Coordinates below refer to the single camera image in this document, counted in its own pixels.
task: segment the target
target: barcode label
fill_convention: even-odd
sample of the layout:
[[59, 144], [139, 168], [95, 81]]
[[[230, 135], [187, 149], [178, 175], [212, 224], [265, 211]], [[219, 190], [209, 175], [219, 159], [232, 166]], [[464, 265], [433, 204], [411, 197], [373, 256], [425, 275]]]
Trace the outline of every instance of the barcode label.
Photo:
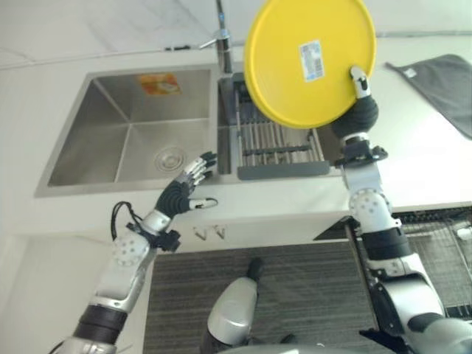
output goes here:
[[300, 46], [302, 68], [305, 82], [318, 80], [325, 75], [323, 66], [322, 46], [319, 41], [313, 41]]

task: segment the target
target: black wire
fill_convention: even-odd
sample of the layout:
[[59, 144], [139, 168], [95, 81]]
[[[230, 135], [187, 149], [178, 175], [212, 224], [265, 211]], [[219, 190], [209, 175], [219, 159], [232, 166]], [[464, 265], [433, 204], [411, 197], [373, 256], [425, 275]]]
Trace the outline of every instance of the black wire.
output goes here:
[[62, 344], [64, 344], [64, 341], [62, 341], [61, 343], [57, 343], [57, 344], [55, 345], [55, 347], [52, 348], [51, 351], [50, 351], [48, 354], [54, 354], [55, 351], [58, 350], [58, 349], [62, 346]]
[[119, 201], [118, 203], [116, 203], [115, 206], [113, 207], [113, 210], [111, 211], [111, 220], [110, 220], [111, 239], [113, 241], [115, 241], [115, 239], [117, 238], [117, 216], [118, 216], [119, 210], [121, 209], [123, 205], [125, 205], [128, 208], [128, 212], [130, 213], [130, 216], [136, 225], [139, 225], [140, 222], [142, 221], [142, 218], [134, 212], [133, 207], [131, 206], [130, 202]]

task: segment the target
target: label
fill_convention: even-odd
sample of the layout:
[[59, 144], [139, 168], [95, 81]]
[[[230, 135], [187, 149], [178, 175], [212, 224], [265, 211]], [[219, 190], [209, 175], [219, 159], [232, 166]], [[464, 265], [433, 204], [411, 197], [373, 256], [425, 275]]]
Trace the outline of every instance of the label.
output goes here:
[[182, 93], [176, 77], [171, 73], [140, 75], [138, 79], [147, 94], [163, 96]]
[[325, 76], [322, 46], [318, 40], [300, 46], [305, 82], [309, 83]]
[[407, 78], [411, 79], [417, 75], [416, 71], [413, 68], [409, 68], [403, 72]]

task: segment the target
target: gray towel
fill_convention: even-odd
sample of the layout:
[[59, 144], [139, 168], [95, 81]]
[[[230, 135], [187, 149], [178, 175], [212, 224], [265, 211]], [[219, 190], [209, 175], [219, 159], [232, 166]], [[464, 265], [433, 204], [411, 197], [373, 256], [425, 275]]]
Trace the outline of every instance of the gray towel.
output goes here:
[[443, 55], [407, 66], [393, 66], [463, 135], [472, 139], [472, 65]]

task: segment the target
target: gray dish drainer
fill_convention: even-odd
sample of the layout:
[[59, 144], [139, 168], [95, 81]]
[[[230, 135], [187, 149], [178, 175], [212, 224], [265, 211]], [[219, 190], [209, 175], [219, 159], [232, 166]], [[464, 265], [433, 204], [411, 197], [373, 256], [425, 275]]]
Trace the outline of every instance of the gray dish drainer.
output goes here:
[[255, 106], [244, 83], [235, 83], [235, 117], [241, 180], [326, 175], [316, 129], [293, 129], [272, 122]]

